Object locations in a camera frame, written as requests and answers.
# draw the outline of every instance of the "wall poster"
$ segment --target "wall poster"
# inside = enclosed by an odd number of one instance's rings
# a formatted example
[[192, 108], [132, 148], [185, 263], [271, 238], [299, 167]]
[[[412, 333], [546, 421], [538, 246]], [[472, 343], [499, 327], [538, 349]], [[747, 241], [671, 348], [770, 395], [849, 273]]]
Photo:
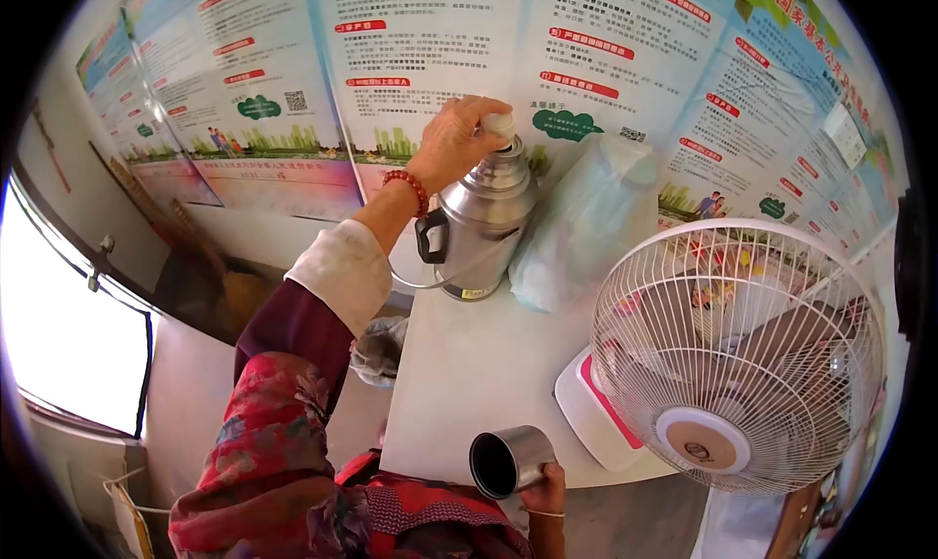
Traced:
[[219, 204], [182, 153], [150, 96], [123, 20], [88, 44], [75, 66], [79, 81], [124, 163], [156, 201]]
[[651, 145], [662, 228], [749, 216], [852, 255], [895, 217], [903, 172], [878, 74], [847, 51], [835, 7], [125, 0], [123, 29], [172, 152], [226, 207], [345, 218], [472, 93], [514, 106], [536, 174], [590, 132]]
[[341, 220], [361, 206], [307, 0], [125, 0], [124, 15], [225, 207]]

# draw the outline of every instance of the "elderly woman's hand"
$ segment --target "elderly woman's hand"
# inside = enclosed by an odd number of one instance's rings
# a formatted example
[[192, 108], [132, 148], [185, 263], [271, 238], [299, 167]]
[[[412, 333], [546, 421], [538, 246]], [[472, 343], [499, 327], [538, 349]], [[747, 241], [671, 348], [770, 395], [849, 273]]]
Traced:
[[510, 112], [508, 103], [485, 96], [450, 99], [424, 128], [423, 142], [407, 163], [407, 172], [420, 181], [427, 194], [440, 192], [463, 178], [486, 154], [509, 145], [496, 134], [474, 133], [483, 115]]
[[522, 492], [522, 504], [533, 512], [562, 514], [567, 498], [567, 480], [560, 463], [548, 463], [544, 466], [546, 479]]

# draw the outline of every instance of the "thin bracelet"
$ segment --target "thin bracelet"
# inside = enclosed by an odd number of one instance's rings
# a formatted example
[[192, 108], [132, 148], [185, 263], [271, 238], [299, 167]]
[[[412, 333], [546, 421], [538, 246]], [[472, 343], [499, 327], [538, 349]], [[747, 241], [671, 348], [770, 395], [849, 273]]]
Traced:
[[553, 512], [540, 512], [539, 510], [528, 510], [527, 508], [524, 508], [524, 511], [527, 512], [528, 514], [539, 514], [541, 516], [553, 516], [554, 518], [564, 518], [565, 516], [567, 516], [563, 512], [561, 512], [560, 514], [555, 514]]

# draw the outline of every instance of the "white table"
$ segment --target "white table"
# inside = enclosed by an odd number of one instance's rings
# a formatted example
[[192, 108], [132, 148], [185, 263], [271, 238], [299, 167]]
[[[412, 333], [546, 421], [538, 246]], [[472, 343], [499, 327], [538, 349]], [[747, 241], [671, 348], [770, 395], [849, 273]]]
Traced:
[[[424, 272], [425, 280], [431, 276]], [[626, 471], [607, 471], [580, 443], [551, 392], [589, 342], [589, 310], [537, 313], [508, 280], [494, 295], [463, 303], [417, 291], [394, 387], [381, 469], [472, 485], [469, 446], [480, 432], [534, 425], [554, 444], [568, 488], [675, 473], [647, 449]]]

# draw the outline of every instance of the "window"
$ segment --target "window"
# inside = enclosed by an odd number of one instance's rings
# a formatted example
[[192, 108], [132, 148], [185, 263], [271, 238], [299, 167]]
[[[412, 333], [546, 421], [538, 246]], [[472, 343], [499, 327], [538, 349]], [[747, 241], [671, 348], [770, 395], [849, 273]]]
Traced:
[[13, 374], [30, 401], [139, 438], [150, 313], [105, 280], [88, 290], [90, 263], [63, 242], [8, 184], [0, 312]]

